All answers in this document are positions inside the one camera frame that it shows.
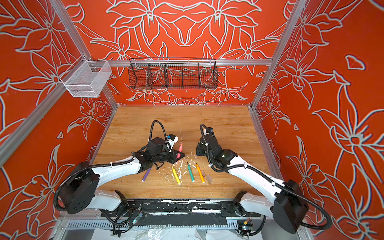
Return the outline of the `pink marker pen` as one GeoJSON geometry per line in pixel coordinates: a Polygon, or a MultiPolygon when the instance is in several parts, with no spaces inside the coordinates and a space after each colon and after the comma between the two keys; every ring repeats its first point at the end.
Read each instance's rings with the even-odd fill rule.
{"type": "Polygon", "coordinates": [[[181,142],[181,143],[180,143],[180,147],[179,147],[179,152],[178,152],[178,154],[177,154],[177,158],[178,158],[178,159],[181,157],[181,152],[182,152],[182,150],[183,150],[183,143],[181,142]]]}

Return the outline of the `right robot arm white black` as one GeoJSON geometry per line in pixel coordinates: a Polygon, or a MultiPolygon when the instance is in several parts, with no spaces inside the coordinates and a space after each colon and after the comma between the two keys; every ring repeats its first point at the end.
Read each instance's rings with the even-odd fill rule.
{"type": "Polygon", "coordinates": [[[284,182],[253,167],[237,153],[222,149],[216,137],[200,138],[197,155],[207,157],[210,167],[217,173],[226,172],[248,183],[264,195],[269,203],[258,203],[250,193],[240,194],[239,204],[248,213],[272,217],[286,232],[295,234],[309,210],[299,185],[284,182]]]}

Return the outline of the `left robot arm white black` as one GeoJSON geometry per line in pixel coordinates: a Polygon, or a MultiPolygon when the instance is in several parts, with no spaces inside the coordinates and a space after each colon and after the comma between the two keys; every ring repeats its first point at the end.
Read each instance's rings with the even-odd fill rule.
{"type": "Polygon", "coordinates": [[[150,140],[142,149],[117,162],[78,164],[59,185],[53,206],[56,210],[70,215],[84,209],[102,209],[110,212],[116,210],[123,202],[123,195],[116,191],[102,191],[100,186],[128,175],[146,172],[153,166],[159,169],[164,163],[176,163],[185,156],[184,153],[173,149],[178,140],[177,136],[170,134],[165,139],[150,140]]]}

